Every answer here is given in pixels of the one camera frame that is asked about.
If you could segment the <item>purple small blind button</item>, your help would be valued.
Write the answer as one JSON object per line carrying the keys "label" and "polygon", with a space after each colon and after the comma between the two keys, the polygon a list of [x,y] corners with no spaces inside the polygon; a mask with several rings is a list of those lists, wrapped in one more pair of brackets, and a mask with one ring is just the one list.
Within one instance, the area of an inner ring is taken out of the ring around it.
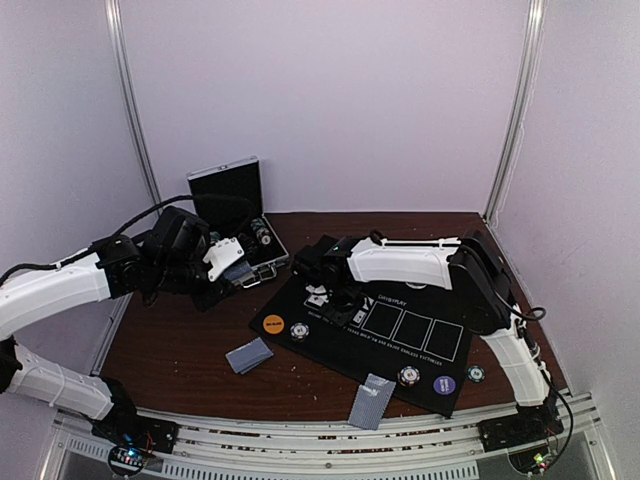
{"label": "purple small blind button", "polygon": [[449,396],[456,392],[457,384],[453,377],[442,375],[433,381],[432,387],[436,394]]}

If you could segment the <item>poker chip stack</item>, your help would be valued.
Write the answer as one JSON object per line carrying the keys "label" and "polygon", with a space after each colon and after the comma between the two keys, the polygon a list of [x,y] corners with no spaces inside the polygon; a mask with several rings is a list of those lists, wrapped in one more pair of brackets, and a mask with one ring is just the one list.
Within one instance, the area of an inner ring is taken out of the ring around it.
{"label": "poker chip stack", "polygon": [[420,370],[411,365],[405,366],[398,371],[397,380],[403,387],[414,387],[421,380]]}

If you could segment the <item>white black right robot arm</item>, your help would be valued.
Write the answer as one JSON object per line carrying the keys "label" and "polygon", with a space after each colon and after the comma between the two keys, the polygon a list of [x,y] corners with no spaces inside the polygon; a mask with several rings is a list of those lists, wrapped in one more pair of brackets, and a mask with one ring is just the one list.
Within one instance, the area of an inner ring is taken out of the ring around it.
{"label": "white black right robot arm", "polygon": [[515,414],[482,422],[482,432],[498,445],[563,432],[558,408],[565,400],[528,332],[529,324],[541,321],[547,311],[518,304],[502,261],[482,234],[392,240],[372,231],[333,241],[320,254],[317,269],[318,282],[337,311],[355,309],[363,287],[373,282],[443,293],[454,321],[488,345],[514,394]]}

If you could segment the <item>black white dealer button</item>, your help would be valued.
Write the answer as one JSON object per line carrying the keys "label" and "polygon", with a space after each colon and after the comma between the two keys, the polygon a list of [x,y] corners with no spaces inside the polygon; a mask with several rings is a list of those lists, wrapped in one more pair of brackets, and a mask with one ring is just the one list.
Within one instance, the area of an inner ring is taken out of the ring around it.
{"label": "black white dealer button", "polygon": [[426,286],[427,286],[427,285],[425,285],[425,284],[412,283],[412,282],[406,282],[406,285],[407,285],[409,288],[412,288],[412,289],[414,289],[414,290],[421,290],[421,289],[426,288]]}

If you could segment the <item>orange big blind button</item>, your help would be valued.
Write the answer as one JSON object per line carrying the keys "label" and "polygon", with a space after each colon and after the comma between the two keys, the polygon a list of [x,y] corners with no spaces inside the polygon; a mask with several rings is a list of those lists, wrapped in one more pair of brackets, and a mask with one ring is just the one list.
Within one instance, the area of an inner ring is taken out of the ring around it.
{"label": "orange big blind button", "polygon": [[269,335],[278,335],[285,329],[285,321],[279,315],[267,315],[262,322],[263,330]]}

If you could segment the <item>single green poker chip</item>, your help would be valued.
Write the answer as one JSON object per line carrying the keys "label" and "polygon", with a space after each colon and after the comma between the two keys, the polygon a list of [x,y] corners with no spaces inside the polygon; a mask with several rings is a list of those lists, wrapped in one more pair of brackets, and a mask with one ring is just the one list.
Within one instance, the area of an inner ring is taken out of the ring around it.
{"label": "single green poker chip", "polygon": [[481,383],[485,380],[486,373],[482,367],[473,365],[467,369],[467,377],[471,382]]}

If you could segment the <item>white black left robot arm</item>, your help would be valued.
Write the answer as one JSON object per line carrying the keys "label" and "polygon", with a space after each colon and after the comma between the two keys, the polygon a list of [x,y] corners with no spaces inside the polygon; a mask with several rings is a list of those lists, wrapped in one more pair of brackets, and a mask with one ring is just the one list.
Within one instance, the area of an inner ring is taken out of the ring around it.
{"label": "white black left robot arm", "polygon": [[134,292],[146,298],[160,292],[186,295],[198,309],[207,310],[232,290],[224,273],[243,254],[234,238],[162,250],[121,236],[52,265],[23,268],[1,287],[2,392],[78,413],[116,444],[137,442],[144,424],[119,382],[47,360],[23,345],[17,334]]}

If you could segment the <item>blue white chip stack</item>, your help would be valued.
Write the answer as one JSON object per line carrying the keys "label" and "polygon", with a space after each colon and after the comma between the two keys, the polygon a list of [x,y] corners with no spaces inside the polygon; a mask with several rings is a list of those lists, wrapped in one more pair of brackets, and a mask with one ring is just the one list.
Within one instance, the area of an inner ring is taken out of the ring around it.
{"label": "blue white chip stack", "polygon": [[310,327],[305,323],[295,323],[290,327],[290,337],[294,342],[305,341],[310,334]]}

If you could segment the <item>blue playing card deck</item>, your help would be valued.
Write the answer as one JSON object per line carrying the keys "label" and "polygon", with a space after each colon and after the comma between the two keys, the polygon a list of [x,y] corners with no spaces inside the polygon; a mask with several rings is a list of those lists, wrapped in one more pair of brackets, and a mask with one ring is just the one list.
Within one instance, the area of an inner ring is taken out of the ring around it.
{"label": "blue playing card deck", "polygon": [[223,273],[224,278],[234,285],[251,283],[254,279],[254,272],[251,265],[242,261],[229,266]]}

